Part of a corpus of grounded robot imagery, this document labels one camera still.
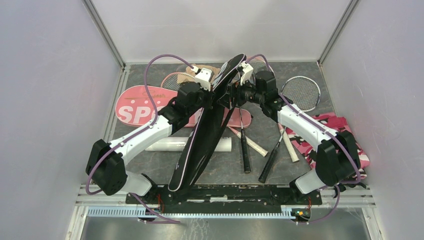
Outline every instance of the black mounting plate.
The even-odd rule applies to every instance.
[[[281,213],[281,205],[307,206],[308,197],[312,205],[323,204],[317,190],[293,200],[287,185],[193,185],[185,192],[169,191],[168,185],[158,185],[155,194],[160,195],[165,213],[180,214]],[[139,204],[128,195],[125,203]],[[158,198],[146,203],[158,204]]]

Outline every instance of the white racket grip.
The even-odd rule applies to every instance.
[[[287,135],[287,132],[282,133],[282,140],[285,144],[285,147],[288,150],[288,154],[290,155],[291,161],[293,163],[299,162],[298,155],[296,154],[295,148],[293,147],[292,142],[290,141],[289,135]]]
[[[242,133],[235,130],[232,127],[228,127],[239,139],[242,138]],[[263,157],[265,157],[268,154],[268,151],[263,149],[261,146],[259,146],[258,144],[256,144],[256,142],[254,142],[252,139],[248,138],[246,136],[246,140],[247,140],[247,145],[251,146],[256,152],[258,152],[260,155],[262,155]]]

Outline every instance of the pink camouflage cloth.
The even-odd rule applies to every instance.
[[[343,132],[345,130],[352,132],[351,128],[348,126],[348,121],[346,121],[346,118],[337,117],[334,112],[323,113],[312,117],[321,124],[332,128],[338,132]],[[310,167],[315,168],[315,159],[317,157],[317,152],[315,152],[312,146],[307,143],[302,137],[297,135],[293,130],[287,128],[286,132],[293,146],[297,148],[297,150],[302,154],[302,156],[309,163]],[[367,173],[364,171],[364,168],[370,165],[370,160],[362,150],[361,146],[358,143],[356,143],[356,145],[360,161],[359,172],[361,179],[364,179],[367,177]]]

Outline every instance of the pink racket cover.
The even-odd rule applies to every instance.
[[[147,86],[148,90],[154,99],[157,110],[159,111],[165,107],[168,102],[175,96],[177,92],[157,86]],[[155,110],[147,95],[146,88],[144,85],[133,86],[125,90],[118,98],[115,106],[115,114],[117,118],[124,124],[134,127],[139,127],[149,122],[154,114]],[[225,109],[224,118],[228,113],[228,109]],[[190,117],[186,127],[194,127],[198,119],[198,113],[196,112]],[[251,122],[252,117],[249,111],[242,109],[243,127],[247,128]],[[240,111],[234,110],[229,122],[229,127],[240,128]]]

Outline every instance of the racket handle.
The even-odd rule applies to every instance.
[[[239,139],[242,138],[242,134],[235,130],[232,127],[228,127],[231,132],[233,132]],[[256,142],[254,142],[252,139],[250,139],[248,136],[246,136],[246,140],[247,140],[247,145],[251,146],[256,152],[258,152],[260,155],[262,155],[262,157],[265,157],[268,154],[268,151],[263,149],[261,146],[259,146],[258,144],[256,144]]]
[[[262,170],[262,173],[260,174],[258,181],[261,183],[265,183],[268,178],[268,174],[270,174],[271,168],[273,167],[274,161],[276,160],[277,153],[278,153],[278,146],[275,146],[272,150],[271,154],[269,155],[268,161],[266,161],[265,167]]]
[[[246,139],[245,131],[241,129],[241,154],[243,157],[243,169],[245,174],[251,173],[251,163],[249,162],[248,154],[248,141]]]
[[[287,135],[287,132],[284,131],[283,126],[281,124],[278,124],[279,132],[282,134],[282,141],[285,144],[285,147],[288,150],[288,154],[290,155],[291,162],[297,163],[299,162],[298,155],[296,154],[295,148],[292,145],[292,142],[290,141],[289,135]]]

